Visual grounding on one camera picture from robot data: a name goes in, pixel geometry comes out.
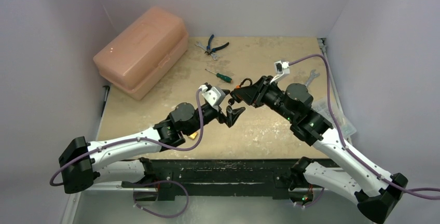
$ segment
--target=wooden tabletop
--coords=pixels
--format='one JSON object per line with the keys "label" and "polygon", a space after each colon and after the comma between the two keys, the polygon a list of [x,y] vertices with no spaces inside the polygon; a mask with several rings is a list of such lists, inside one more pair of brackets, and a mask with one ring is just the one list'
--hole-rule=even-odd
{"label": "wooden tabletop", "polygon": [[[99,140],[122,137],[143,131],[165,119],[181,102],[196,106],[195,91],[205,82],[222,89],[234,89],[235,85],[249,77],[257,81],[262,75],[274,75],[273,63],[280,59],[294,61],[309,54],[320,53],[313,37],[215,37],[213,47],[230,42],[219,51],[218,61],[195,46],[197,41],[206,44],[208,37],[191,37],[188,50],[167,74],[141,101],[136,101],[116,87],[111,88],[101,127]],[[232,84],[222,82],[207,68],[233,78]],[[284,90],[287,85],[305,83],[310,71],[321,74],[309,87],[314,100],[326,96],[326,73],[321,59],[311,58],[291,67],[291,74],[278,83]],[[222,109],[227,106],[226,97]],[[148,154],[151,159],[271,159],[271,158],[326,158],[321,152],[299,141],[290,131],[289,123],[263,106],[258,109],[246,106],[232,128],[213,120],[204,127],[201,144],[192,151],[167,150]],[[180,147],[190,147],[196,140],[186,138]]]}

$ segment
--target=blue pliers handle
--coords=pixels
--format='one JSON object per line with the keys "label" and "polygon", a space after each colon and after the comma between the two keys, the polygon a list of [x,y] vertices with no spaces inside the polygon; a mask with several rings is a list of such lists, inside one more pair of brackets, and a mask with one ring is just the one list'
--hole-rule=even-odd
{"label": "blue pliers handle", "polygon": [[219,51],[219,50],[221,50],[221,49],[224,49],[224,48],[226,48],[226,47],[229,45],[229,42],[227,42],[227,43],[221,45],[220,47],[212,48],[212,49],[211,49],[211,41],[212,41],[212,39],[214,39],[214,35],[211,35],[211,36],[209,37],[208,45],[207,45],[207,50],[205,51],[205,53],[206,53],[207,55],[210,55],[211,53],[214,53],[214,52],[216,52],[216,51]]}

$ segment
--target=purple cable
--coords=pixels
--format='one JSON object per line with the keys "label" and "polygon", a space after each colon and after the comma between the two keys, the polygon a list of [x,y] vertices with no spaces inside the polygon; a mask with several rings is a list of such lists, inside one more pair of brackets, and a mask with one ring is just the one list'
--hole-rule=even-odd
{"label": "purple cable", "polygon": [[136,206],[137,208],[139,208],[139,209],[141,209],[141,210],[143,210],[143,211],[145,211],[145,212],[147,212],[147,213],[150,213],[150,214],[152,214],[152,215],[155,215],[155,216],[157,216],[157,217],[161,217],[161,218],[174,218],[174,217],[177,217],[177,216],[183,214],[183,212],[186,210],[186,208],[188,207],[188,204],[189,204],[189,194],[188,194],[188,191],[185,189],[185,187],[183,187],[183,185],[181,185],[180,183],[178,183],[178,182],[176,182],[176,181],[171,181],[171,180],[162,180],[162,181],[155,181],[155,182],[153,182],[153,183],[149,183],[149,184],[134,184],[134,185],[147,187],[147,186],[152,186],[152,185],[156,185],[156,184],[166,184],[166,183],[175,184],[175,185],[181,187],[181,188],[183,189],[183,192],[185,192],[185,195],[186,195],[186,203],[185,203],[185,206],[183,207],[183,209],[182,209],[180,212],[178,212],[177,214],[173,214],[173,215],[161,215],[161,214],[155,213],[155,212],[153,212],[153,211],[151,211],[151,210],[148,210],[148,209],[146,209],[146,208],[140,206],[140,205],[136,202],[135,192],[133,192],[133,202],[134,202],[134,206]]}
{"label": "purple cable", "polygon": [[[299,60],[296,60],[296,61],[294,61],[294,62],[289,62],[289,66],[292,66],[292,65],[294,65],[294,64],[296,64],[296,63],[298,63],[298,62],[302,62],[302,61],[304,61],[304,60],[306,60],[306,59],[309,59],[309,58],[312,58],[312,57],[319,57],[319,58],[321,58],[322,61],[324,62],[325,70],[326,70],[326,73],[327,73],[327,106],[328,106],[328,110],[329,110],[329,112],[330,112],[330,116],[332,117],[333,122],[335,123],[335,127],[336,127],[336,129],[337,129],[337,131],[338,131],[338,135],[339,135],[339,139],[341,140],[341,144],[342,144],[342,146],[345,148],[347,144],[345,143],[345,140],[344,140],[344,138],[343,138],[343,136],[342,136],[341,127],[339,126],[338,122],[336,121],[336,117],[335,117],[335,115],[333,114],[332,107],[331,107],[331,104],[330,104],[330,69],[328,68],[328,63],[327,63],[327,60],[325,59],[325,57],[322,56],[322,55],[320,55],[320,54],[311,54],[311,55],[308,55],[308,56],[306,56],[306,57],[303,57],[303,58],[301,58],[301,59],[299,59]],[[416,191],[437,191],[437,192],[440,192],[440,189],[438,189],[438,188],[405,189],[405,188],[403,188],[403,187],[401,187],[401,186],[399,186],[399,185],[397,185],[397,184],[395,184],[395,183],[393,183],[393,182],[391,182],[391,181],[389,181],[389,180],[387,180],[387,179],[385,179],[385,178],[382,178],[382,175],[381,175],[380,173],[378,173],[378,172],[375,171],[371,166],[369,166],[367,163],[365,163],[364,161],[362,161],[362,159],[359,158],[358,156],[356,156],[356,154],[354,154],[350,149],[346,149],[346,151],[347,151],[347,152],[348,152],[348,153],[349,153],[349,154],[350,154],[350,155],[351,155],[351,156],[352,156],[357,162],[359,162],[360,164],[362,164],[362,165],[363,165],[364,167],[366,167],[369,171],[371,171],[374,175],[376,175],[378,178],[380,178],[380,179],[381,179],[382,181],[384,181],[385,183],[387,183],[387,184],[393,186],[394,188],[396,188],[396,189],[398,189],[398,190],[400,190],[400,191],[402,191],[402,192],[405,192],[405,193],[408,193],[408,194],[414,195],[415,197],[420,197],[420,198],[427,199],[427,200],[440,200],[440,196],[433,197],[433,196],[430,196],[430,195],[425,195],[425,194],[419,194],[419,193],[416,193]]]}
{"label": "purple cable", "polygon": [[[141,137],[140,140],[148,141],[148,142],[152,142],[152,143],[154,143],[154,144],[157,144],[157,145],[163,146],[163,147],[165,147],[165,148],[172,149],[172,150],[178,150],[178,151],[189,151],[189,150],[193,150],[193,149],[195,149],[197,146],[199,146],[200,142],[202,141],[202,137],[203,137],[203,112],[202,112],[202,106],[201,106],[201,104],[200,104],[200,99],[199,99],[199,93],[200,93],[201,91],[202,91],[201,89],[198,89],[197,92],[196,92],[197,109],[198,109],[198,111],[199,111],[199,119],[200,119],[200,135],[199,135],[199,139],[197,140],[197,142],[196,142],[193,146],[188,147],[188,148],[178,148],[178,147],[174,147],[174,146],[170,146],[170,145],[167,145],[167,144],[161,143],[161,142],[159,142],[159,141],[156,141],[156,140],[153,140],[153,139],[150,139],[150,138],[147,138],[147,137]],[[120,144],[125,144],[125,143],[129,143],[129,142],[138,142],[138,141],[139,141],[139,140],[138,140],[137,138],[128,138],[128,139],[124,139],[124,140],[116,141],[116,142],[111,143],[111,144],[103,145],[103,146],[101,147],[101,148],[102,148],[101,150],[107,149],[108,147],[112,147],[112,146],[120,145]],[[65,165],[63,165],[61,168],[59,168],[59,169],[54,173],[54,175],[52,175],[52,177],[50,178],[49,184],[50,184],[51,186],[54,186],[54,187],[63,185],[63,183],[54,183],[54,182],[53,182],[53,181],[55,180],[55,178],[58,176],[58,174],[60,174],[63,170],[65,170],[65,169],[66,169],[67,167],[69,167],[70,165],[72,165],[72,164],[78,162],[79,160],[85,158],[86,156],[89,156],[89,155],[91,155],[91,154],[93,154],[93,153],[95,153],[95,152],[99,152],[99,151],[100,151],[100,149],[99,149],[99,148],[96,148],[96,149],[94,149],[94,150],[91,150],[91,151],[89,151],[89,152],[86,152],[86,153],[84,153],[84,154],[82,154],[82,155],[80,155],[80,156],[78,156],[78,157],[72,159],[71,161],[69,161],[68,163],[66,163]],[[175,184],[175,185],[177,185],[177,186],[179,186],[179,187],[181,187],[181,188],[183,189],[183,191],[184,191],[185,194],[186,194],[186,204],[185,204],[185,207],[183,208],[183,210],[180,211],[180,212],[177,213],[177,214],[174,214],[174,215],[161,215],[161,214],[154,213],[154,212],[152,212],[152,211],[149,211],[149,210],[147,210],[147,209],[141,207],[141,206],[138,205],[138,204],[136,203],[136,201],[135,201],[136,206],[137,206],[138,208],[140,208],[140,209],[142,209],[142,210],[144,210],[144,211],[146,211],[146,212],[152,214],[152,215],[155,215],[155,216],[158,216],[158,217],[162,217],[162,218],[174,218],[174,217],[177,217],[177,216],[181,215],[181,214],[186,210],[186,208],[187,208],[187,206],[188,206],[188,204],[189,204],[189,194],[188,194],[188,192],[186,191],[185,187],[183,187],[183,185],[181,185],[180,183],[178,183],[178,182],[176,182],[176,181],[171,181],[171,180],[166,180],[166,181],[156,181],[156,182],[154,182],[154,183],[144,184],[143,186],[151,186],[151,185],[155,185],[155,184],[159,184],[159,183],[171,183],[171,184]]]}
{"label": "purple cable", "polygon": [[319,199],[322,197],[323,194],[324,194],[324,188],[321,189],[321,192],[319,192],[318,197],[316,199],[313,199],[313,201],[310,204],[305,205],[305,207],[307,208],[307,207],[311,207],[311,206],[315,205],[316,202],[319,201]]}

